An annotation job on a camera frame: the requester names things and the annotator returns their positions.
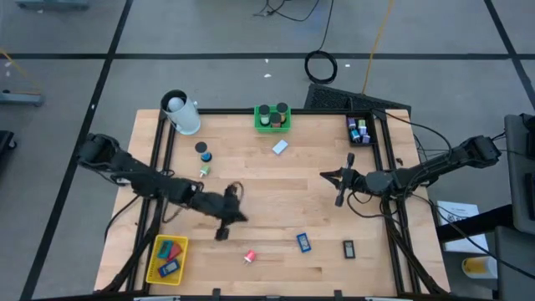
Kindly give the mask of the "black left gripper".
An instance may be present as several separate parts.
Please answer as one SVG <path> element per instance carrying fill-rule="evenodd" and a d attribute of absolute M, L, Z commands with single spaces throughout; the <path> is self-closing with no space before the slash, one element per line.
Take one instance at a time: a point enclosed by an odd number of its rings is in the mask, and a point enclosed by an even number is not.
<path fill-rule="evenodd" d="M 215 239 L 224 241 L 228 239 L 229 225 L 235 222 L 248 222 L 248 218 L 240 210 L 244 187 L 241 182 L 233 182 L 227 186 L 224 193 L 198 192 L 192 198 L 191 208 L 221 221 L 216 231 Z"/>

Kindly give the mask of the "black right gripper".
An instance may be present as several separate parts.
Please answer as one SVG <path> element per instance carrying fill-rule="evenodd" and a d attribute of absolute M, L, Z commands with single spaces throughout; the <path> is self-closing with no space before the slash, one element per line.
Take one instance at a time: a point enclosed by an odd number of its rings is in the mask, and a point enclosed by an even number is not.
<path fill-rule="evenodd" d="M 352 169 L 355 155 L 348 153 L 346 166 L 335 171 L 323 171 L 319 175 L 327 179 L 339 190 L 335 200 L 335 206 L 341 207 L 344 204 L 344 193 L 346 189 L 357 191 L 371 196 L 382 196 L 391 187 L 393 176 L 385 171 L 374 171 L 363 176 Z"/>

